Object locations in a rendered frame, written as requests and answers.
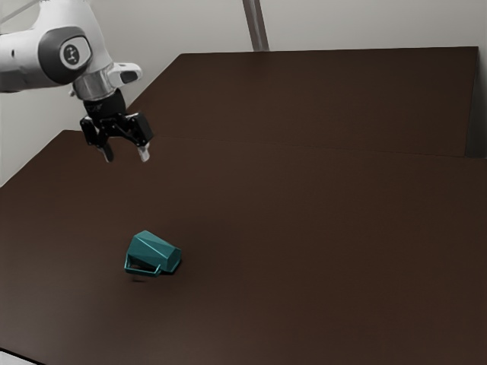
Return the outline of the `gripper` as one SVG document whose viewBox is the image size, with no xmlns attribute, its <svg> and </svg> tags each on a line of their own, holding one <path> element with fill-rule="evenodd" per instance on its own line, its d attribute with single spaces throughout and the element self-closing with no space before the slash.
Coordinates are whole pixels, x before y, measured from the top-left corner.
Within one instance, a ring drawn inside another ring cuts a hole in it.
<svg viewBox="0 0 487 365">
<path fill-rule="evenodd" d="M 107 163 L 113 162 L 113 150 L 104 131 L 98 131 L 102 119 L 111 119 L 116 116 L 115 130 L 119 137 L 132 142 L 138 150 L 142 162 L 150 158 L 149 146 L 154 133 L 143 113 L 126 115 L 126 102 L 121 90 L 100 100 L 84 100 L 84 108 L 88 117 L 80 121 L 88 145 L 95 146 L 102 153 Z"/>
</svg>

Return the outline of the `teal faceted mug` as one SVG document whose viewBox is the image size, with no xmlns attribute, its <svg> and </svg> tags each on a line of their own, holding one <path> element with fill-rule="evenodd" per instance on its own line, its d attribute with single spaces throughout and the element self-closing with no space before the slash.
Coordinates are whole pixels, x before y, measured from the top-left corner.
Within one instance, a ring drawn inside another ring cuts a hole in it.
<svg viewBox="0 0 487 365">
<path fill-rule="evenodd" d="M 124 271 L 131 275 L 156 278 L 173 274 L 181 263 L 182 251 L 153 233 L 143 230 L 131 240 Z"/>
</svg>

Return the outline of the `grey metal post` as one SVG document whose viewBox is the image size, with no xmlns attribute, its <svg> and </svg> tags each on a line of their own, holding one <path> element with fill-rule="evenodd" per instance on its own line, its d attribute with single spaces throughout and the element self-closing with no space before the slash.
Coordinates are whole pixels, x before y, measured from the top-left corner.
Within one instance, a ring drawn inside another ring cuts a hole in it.
<svg viewBox="0 0 487 365">
<path fill-rule="evenodd" d="M 242 0 L 254 52 L 268 52 L 269 41 L 260 0 Z"/>
</svg>

